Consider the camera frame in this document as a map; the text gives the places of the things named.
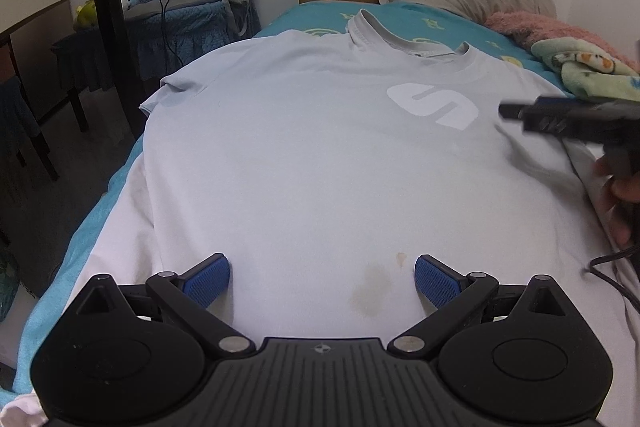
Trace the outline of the person's right hand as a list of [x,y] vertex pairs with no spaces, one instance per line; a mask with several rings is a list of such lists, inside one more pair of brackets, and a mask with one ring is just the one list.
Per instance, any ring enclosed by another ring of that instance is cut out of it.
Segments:
[[622,249],[634,243],[631,224],[625,217],[624,204],[638,204],[640,198],[639,173],[620,178],[614,176],[608,155],[604,154],[593,164],[593,173],[605,178],[598,198],[598,208],[605,214],[608,233]]

